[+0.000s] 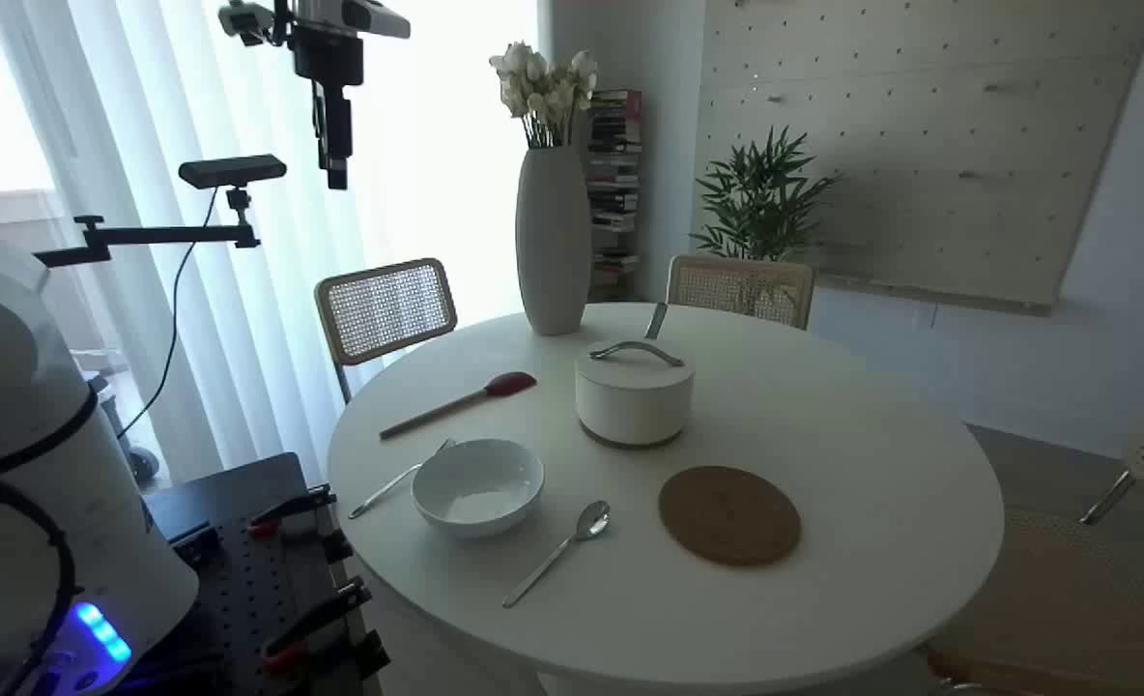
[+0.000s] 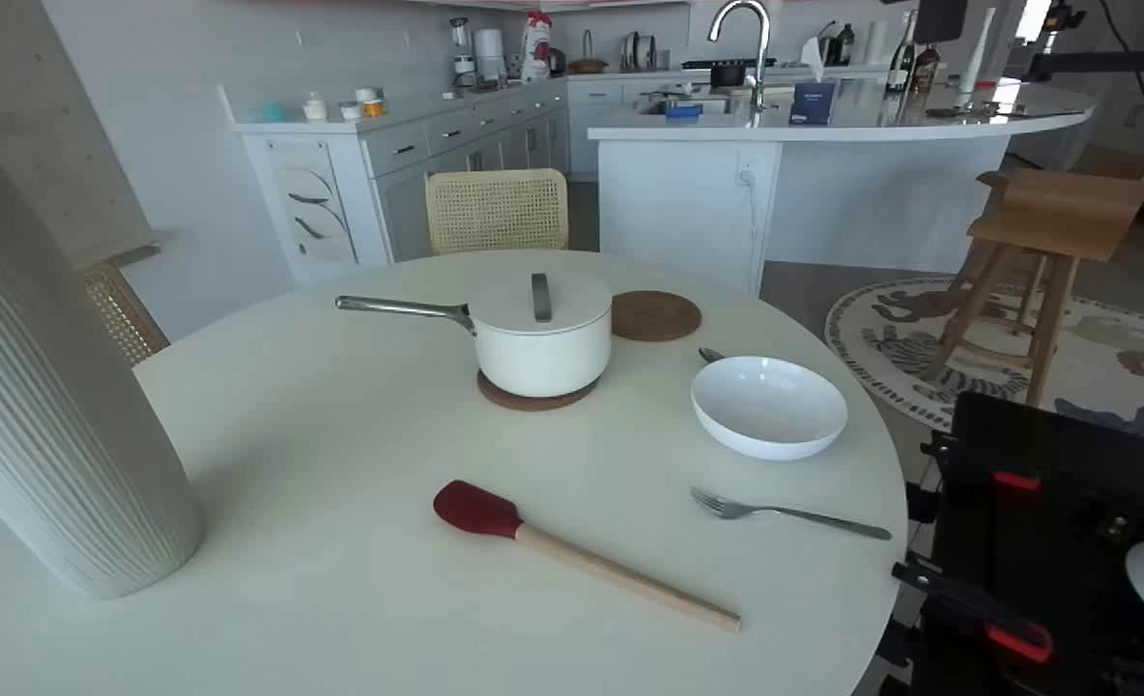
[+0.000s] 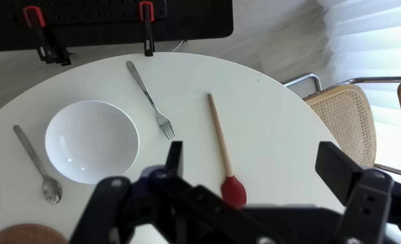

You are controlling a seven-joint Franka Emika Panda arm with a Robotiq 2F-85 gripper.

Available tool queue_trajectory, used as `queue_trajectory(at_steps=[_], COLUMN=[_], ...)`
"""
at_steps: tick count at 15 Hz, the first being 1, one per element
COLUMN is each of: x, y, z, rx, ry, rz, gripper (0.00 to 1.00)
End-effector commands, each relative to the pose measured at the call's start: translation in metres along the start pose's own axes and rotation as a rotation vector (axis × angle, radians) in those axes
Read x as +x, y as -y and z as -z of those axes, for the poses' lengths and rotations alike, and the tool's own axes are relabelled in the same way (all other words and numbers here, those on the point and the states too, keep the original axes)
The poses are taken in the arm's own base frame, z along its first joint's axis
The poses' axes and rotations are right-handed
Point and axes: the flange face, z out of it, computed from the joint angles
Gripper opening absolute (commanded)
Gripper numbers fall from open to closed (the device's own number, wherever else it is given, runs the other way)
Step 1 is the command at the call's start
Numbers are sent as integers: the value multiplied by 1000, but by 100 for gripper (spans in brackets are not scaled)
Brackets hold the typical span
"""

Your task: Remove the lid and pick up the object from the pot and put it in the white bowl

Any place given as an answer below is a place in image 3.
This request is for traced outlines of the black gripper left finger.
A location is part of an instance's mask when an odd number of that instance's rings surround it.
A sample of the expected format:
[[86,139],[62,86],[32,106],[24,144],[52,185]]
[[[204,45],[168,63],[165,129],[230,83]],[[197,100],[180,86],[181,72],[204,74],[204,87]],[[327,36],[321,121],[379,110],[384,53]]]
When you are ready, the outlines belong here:
[[170,175],[183,175],[183,143],[181,142],[173,142],[170,144],[165,169]]

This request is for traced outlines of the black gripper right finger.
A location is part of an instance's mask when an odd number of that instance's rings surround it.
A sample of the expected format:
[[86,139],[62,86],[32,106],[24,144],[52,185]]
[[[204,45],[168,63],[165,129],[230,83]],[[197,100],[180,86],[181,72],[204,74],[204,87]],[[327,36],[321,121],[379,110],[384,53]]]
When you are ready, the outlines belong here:
[[330,142],[321,142],[315,159],[315,173],[338,200],[345,205],[363,169]]

